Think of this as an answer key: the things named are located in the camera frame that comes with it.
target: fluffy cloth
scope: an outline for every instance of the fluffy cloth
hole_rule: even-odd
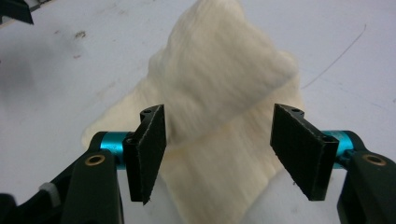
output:
[[[282,167],[269,146],[274,103],[302,108],[298,86],[295,60],[249,24],[239,2],[201,0],[83,144],[99,131],[133,131],[141,110],[164,104],[160,174],[182,219],[237,223]]]

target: white table surface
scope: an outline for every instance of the white table surface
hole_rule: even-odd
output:
[[[56,0],[0,28],[0,192],[33,196],[84,149],[83,130],[131,90],[193,1]],[[305,117],[351,130],[396,161],[396,4],[391,0],[242,1],[247,17],[300,63]],[[76,38],[84,31],[86,36]],[[280,173],[242,223],[339,223],[345,171],[325,202]],[[127,193],[119,172],[122,195]],[[126,223],[181,223],[158,179],[143,207],[123,198]]]

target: white towel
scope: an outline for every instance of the white towel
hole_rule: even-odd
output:
[[[141,110],[164,104],[160,174],[182,219],[237,223],[282,167],[269,146],[274,103],[303,109],[297,62],[247,21],[238,1],[200,0],[151,57],[147,77],[82,141],[134,131]]]

